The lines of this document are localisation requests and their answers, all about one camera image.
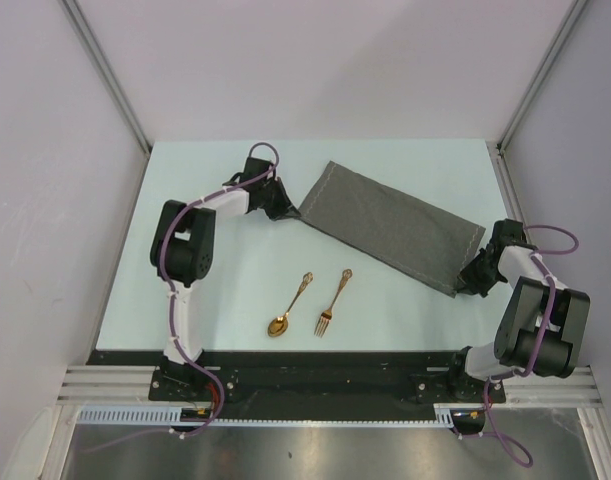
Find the grey cloth napkin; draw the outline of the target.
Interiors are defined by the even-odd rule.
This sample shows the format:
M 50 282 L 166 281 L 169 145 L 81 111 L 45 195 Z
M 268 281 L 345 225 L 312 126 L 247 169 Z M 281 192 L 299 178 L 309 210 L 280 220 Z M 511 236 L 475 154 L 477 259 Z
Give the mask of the grey cloth napkin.
M 299 207 L 314 229 L 453 297 L 485 228 L 333 161 Z

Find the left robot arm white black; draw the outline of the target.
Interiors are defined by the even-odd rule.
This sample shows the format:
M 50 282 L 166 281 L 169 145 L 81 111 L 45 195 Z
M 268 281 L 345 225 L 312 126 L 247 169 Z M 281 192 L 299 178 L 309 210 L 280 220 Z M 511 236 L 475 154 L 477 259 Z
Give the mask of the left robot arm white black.
M 205 374 L 194 367 L 202 354 L 191 331 L 189 306 L 195 284 L 209 273 L 218 221 L 262 210 L 272 221 L 292 219 L 299 212 L 289 199 L 276 170 L 279 161 L 247 156 L 242 171 L 219 190 L 190 203 L 164 203 L 150 249 L 150 263 L 168 286 L 169 337 L 159 371 L 182 398 L 199 397 Z

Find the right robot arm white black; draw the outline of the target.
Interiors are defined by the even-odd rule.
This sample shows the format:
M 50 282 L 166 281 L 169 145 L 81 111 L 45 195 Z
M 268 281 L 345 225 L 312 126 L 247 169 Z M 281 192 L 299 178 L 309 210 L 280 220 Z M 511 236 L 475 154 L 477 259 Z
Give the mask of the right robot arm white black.
M 566 378 L 573 373 L 590 310 L 589 296 L 569 288 L 547 267 L 548 255 L 569 255 L 578 238 L 556 226 L 499 220 L 491 239 L 457 277 L 459 294 L 487 296 L 499 283 L 512 287 L 494 341 L 453 355 L 448 393 L 469 401 L 515 376 Z

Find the gold fork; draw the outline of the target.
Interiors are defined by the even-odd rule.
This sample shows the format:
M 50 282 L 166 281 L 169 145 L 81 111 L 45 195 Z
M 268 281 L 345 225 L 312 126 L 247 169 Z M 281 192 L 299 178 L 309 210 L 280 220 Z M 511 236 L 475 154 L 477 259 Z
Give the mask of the gold fork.
M 346 287 L 347 283 L 349 282 L 349 280 L 352 278 L 353 276 L 353 271 L 351 269 L 345 269 L 342 272 L 341 275 L 341 279 L 339 281 L 336 293 L 330 303 L 330 305 L 328 306 L 328 308 L 326 310 L 324 310 L 320 316 L 319 319 L 316 323 L 315 329 L 314 329 L 314 335 L 316 337 L 322 338 L 325 335 L 326 330 L 328 329 L 332 318 L 333 318 L 333 309 L 335 304 L 338 301 L 339 296 L 341 295 L 341 292 L 344 290 L 344 288 Z

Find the gold spoon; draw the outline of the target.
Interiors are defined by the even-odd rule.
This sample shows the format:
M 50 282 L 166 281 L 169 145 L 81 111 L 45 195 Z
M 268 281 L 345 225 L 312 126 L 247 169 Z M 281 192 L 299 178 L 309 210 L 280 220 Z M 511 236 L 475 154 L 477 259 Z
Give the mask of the gold spoon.
M 283 335 L 285 331 L 288 329 L 289 315 L 291 313 L 291 310 L 293 309 L 295 303 L 297 302 L 299 297 L 302 295 L 302 293 L 307 289 L 309 284 L 313 281 L 313 278 L 314 278 L 313 273 L 307 272 L 303 276 L 301 283 L 296 291 L 296 294 L 294 295 L 293 299 L 291 300 L 286 311 L 282 315 L 277 316 L 273 320 L 270 321 L 267 327 L 267 334 L 270 338 L 279 337 Z

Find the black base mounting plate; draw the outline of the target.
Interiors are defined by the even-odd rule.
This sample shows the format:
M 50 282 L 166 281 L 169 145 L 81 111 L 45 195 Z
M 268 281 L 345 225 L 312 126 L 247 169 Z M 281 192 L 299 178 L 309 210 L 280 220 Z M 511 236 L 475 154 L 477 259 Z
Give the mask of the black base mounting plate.
M 203 375 L 189 384 L 163 378 L 160 351 L 95 350 L 94 366 L 153 366 L 152 401 L 208 402 L 218 398 L 223 420 L 377 422 L 428 420 L 436 404 L 464 407 L 506 401 L 503 387 L 460 401 L 447 374 L 457 351 L 227 352 L 206 351 Z

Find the right aluminium side rail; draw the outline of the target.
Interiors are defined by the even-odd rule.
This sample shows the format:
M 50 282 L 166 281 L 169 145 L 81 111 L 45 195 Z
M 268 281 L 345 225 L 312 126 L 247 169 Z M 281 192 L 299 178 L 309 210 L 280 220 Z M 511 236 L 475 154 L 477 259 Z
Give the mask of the right aluminium side rail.
M 503 153 L 494 142 L 488 142 L 487 148 L 507 216 L 527 225 L 528 222 L 521 208 L 517 191 L 510 176 L 508 164 Z

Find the front aluminium frame rail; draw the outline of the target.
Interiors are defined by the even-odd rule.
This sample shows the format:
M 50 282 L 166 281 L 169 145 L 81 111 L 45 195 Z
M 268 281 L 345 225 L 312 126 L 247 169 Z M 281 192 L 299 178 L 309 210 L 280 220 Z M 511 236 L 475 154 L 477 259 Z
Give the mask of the front aluminium frame rail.
M 59 404 L 145 405 L 153 366 L 70 366 L 57 396 Z M 592 371 L 582 367 L 565 378 L 514 377 L 504 382 L 500 409 L 600 408 Z

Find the left aluminium frame post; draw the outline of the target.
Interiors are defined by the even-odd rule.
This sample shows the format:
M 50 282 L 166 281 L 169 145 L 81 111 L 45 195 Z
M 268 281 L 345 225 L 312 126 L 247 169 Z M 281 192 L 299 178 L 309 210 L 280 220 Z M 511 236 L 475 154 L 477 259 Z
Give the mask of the left aluminium frame post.
M 124 121 L 139 149 L 148 158 L 153 146 L 148 140 L 145 130 L 80 3 L 75 0 L 59 0 L 58 4 L 78 37 L 119 116 Z

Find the aluminium frame post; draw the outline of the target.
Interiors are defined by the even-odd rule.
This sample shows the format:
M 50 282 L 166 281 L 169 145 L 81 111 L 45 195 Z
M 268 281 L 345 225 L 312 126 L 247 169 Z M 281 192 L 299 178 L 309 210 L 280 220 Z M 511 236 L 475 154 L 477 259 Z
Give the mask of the aluminium frame post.
M 148 158 L 153 146 L 148 140 L 145 130 L 80 3 L 75 0 L 59 0 L 58 4 L 78 37 L 119 116 L 124 121 L 139 149 Z
M 560 25 L 557 27 L 552 40 L 540 60 L 527 88 L 522 95 L 517 107 L 514 109 L 506 127 L 496 142 L 496 149 L 500 155 L 504 155 L 510 146 L 515 134 L 527 116 L 532 104 L 545 86 L 554 67 L 560 59 L 563 50 L 569 43 L 581 18 L 588 7 L 592 4 L 589 0 L 574 0 L 571 2 Z

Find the right aluminium frame post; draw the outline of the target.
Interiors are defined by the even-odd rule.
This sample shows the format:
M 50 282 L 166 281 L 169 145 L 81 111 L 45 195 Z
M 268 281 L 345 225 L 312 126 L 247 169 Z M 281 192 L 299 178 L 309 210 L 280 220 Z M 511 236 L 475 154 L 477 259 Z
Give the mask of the right aluminium frame post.
M 496 149 L 500 155 L 504 155 L 510 146 L 515 134 L 527 116 L 532 104 L 545 86 L 554 67 L 560 59 L 563 50 L 569 43 L 581 18 L 588 7 L 592 4 L 589 0 L 574 0 L 571 2 L 560 25 L 557 27 L 552 40 L 540 60 L 527 88 L 522 95 L 517 107 L 514 109 L 506 127 L 496 142 Z

